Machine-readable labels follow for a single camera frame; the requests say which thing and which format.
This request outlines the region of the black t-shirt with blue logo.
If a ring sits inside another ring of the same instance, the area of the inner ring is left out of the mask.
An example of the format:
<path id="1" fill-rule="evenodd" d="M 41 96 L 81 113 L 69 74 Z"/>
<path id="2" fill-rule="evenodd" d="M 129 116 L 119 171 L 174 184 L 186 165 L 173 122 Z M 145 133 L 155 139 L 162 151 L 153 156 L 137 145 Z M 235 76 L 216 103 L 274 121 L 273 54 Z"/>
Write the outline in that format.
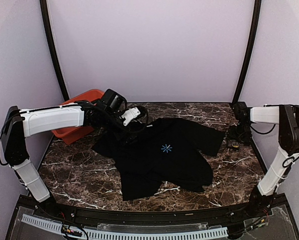
<path id="1" fill-rule="evenodd" d="M 204 156 L 217 156 L 225 135 L 191 120 L 158 118 L 126 141 L 107 131 L 92 150 L 114 160 L 123 201 L 151 197 L 163 182 L 203 193 L 213 182 Z"/>

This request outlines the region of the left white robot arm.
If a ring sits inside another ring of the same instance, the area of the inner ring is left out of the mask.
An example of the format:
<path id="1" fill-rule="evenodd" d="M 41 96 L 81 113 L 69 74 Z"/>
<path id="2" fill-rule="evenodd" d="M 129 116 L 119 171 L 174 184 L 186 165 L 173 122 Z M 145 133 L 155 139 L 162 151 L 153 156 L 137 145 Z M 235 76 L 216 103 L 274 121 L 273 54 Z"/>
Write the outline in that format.
<path id="1" fill-rule="evenodd" d="M 44 183 L 28 151 L 27 139 L 45 133 L 61 131 L 67 142 L 74 142 L 85 128 L 97 125 L 120 134 L 134 134 L 133 121 L 147 116 L 140 106 L 128 107 L 118 92 L 90 89 L 59 105 L 19 108 L 11 106 L 0 130 L 0 164 L 10 167 L 27 188 L 40 209 L 49 218 L 60 214 L 60 206 Z"/>

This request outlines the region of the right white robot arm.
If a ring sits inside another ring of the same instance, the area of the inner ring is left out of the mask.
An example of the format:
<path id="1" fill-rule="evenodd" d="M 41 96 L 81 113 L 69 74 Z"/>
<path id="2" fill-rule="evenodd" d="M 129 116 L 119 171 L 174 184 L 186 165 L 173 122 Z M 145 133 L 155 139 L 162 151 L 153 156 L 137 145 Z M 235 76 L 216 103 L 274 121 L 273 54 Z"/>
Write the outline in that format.
<path id="1" fill-rule="evenodd" d="M 244 212 L 249 217 L 255 217 L 271 207 L 279 186 L 287 179 L 292 166 L 299 159 L 299 105 L 248 107 L 244 102 L 237 102 L 232 109 L 238 123 L 230 128 L 228 135 L 238 143 L 250 144 L 253 124 L 278 126 L 279 146 L 274 160 L 251 191 L 244 207 Z"/>

